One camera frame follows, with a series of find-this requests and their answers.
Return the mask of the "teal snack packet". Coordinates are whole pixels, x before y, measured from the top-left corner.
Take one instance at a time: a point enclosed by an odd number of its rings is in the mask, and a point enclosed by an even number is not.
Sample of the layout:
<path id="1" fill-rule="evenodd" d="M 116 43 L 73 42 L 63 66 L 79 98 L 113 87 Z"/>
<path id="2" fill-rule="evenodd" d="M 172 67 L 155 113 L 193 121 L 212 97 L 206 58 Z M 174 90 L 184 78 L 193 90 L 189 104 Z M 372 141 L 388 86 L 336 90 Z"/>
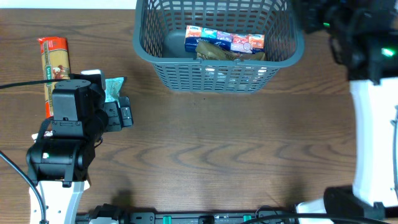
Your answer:
<path id="1" fill-rule="evenodd" d="M 117 77 L 117 78 L 107 78 L 106 89 L 105 89 L 105 102 L 114 102 L 119 101 L 119 94 L 123 87 L 125 78 Z"/>

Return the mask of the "colourful tissue pack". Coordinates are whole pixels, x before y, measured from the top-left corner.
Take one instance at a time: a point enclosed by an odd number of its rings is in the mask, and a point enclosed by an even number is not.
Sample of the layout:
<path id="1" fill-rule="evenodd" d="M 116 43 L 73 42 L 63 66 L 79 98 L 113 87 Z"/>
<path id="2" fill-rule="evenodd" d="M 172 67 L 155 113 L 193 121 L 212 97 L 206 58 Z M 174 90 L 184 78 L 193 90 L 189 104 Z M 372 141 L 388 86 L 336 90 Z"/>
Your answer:
<path id="1" fill-rule="evenodd" d="M 233 34 L 216 29 L 187 26 L 184 46 L 187 52 L 194 52 L 199 41 L 209 42 L 236 53 L 256 54 L 264 52 L 265 35 Z"/>

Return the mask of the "gold foil snack bag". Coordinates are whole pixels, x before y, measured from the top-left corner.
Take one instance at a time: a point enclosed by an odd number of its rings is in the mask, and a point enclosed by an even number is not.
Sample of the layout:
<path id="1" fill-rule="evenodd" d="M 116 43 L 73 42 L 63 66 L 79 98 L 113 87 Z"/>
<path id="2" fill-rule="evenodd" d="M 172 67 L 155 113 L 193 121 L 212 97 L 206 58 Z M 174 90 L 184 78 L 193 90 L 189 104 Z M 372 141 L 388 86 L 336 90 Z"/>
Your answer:
<path id="1" fill-rule="evenodd" d="M 234 53 L 205 41 L 199 41 L 195 51 L 197 53 L 197 58 L 202 58 L 203 60 L 265 61 L 266 59 L 266 55 L 264 52 L 258 52 L 256 54 Z"/>

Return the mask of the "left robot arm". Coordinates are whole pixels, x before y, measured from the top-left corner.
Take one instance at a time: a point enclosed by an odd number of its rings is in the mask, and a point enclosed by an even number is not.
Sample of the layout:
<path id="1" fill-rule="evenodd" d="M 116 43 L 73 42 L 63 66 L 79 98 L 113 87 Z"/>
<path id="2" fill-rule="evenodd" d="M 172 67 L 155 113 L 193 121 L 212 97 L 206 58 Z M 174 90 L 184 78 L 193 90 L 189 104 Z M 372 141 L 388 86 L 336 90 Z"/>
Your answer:
<path id="1" fill-rule="evenodd" d="M 88 168 L 107 132 L 131 127 L 129 98 L 107 102 L 101 70 L 85 70 L 57 82 L 53 116 L 46 119 L 26 155 L 31 223 L 74 223 Z"/>

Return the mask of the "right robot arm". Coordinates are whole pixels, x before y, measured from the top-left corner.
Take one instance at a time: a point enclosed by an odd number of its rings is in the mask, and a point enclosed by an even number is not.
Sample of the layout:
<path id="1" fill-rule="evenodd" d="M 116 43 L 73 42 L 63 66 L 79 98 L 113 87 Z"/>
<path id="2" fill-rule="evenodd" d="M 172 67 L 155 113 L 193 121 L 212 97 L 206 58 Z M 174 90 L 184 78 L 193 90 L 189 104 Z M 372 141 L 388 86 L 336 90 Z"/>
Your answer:
<path id="1" fill-rule="evenodd" d="M 367 223 L 397 218 L 397 1 L 299 0 L 301 28 L 325 30 L 346 67 L 356 119 L 351 185 L 295 207 L 297 223 Z"/>

